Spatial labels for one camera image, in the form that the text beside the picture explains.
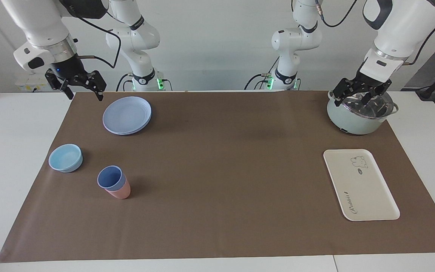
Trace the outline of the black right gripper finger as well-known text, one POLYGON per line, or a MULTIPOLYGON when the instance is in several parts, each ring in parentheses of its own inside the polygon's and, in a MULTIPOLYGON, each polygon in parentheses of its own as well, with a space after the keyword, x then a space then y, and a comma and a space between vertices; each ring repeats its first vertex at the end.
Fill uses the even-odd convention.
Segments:
POLYGON ((48 69, 45 73, 45 78, 47 79, 48 84, 54 91, 60 91, 64 93, 69 100, 74 98, 74 93, 68 87, 67 79, 64 79, 63 82, 59 81, 59 78, 55 75, 52 69, 48 69))
POLYGON ((75 75, 75 83, 76 86, 86 88, 95 93, 99 101, 103 100, 103 93, 107 84, 99 71, 77 74, 75 75))

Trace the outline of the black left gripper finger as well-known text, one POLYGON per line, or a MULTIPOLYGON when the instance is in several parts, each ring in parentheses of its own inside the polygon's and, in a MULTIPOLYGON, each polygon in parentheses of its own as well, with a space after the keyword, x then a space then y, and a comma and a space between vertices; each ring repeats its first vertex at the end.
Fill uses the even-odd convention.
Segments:
POLYGON ((378 93, 362 92, 361 110, 365 110, 366 108, 371 108, 372 110, 380 110, 386 105, 386 102, 384 102, 385 93, 386 91, 379 91, 378 93))
POLYGON ((343 78, 333 89, 334 104, 339 107, 345 98, 356 94, 359 91, 359 85, 355 80, 343 78))

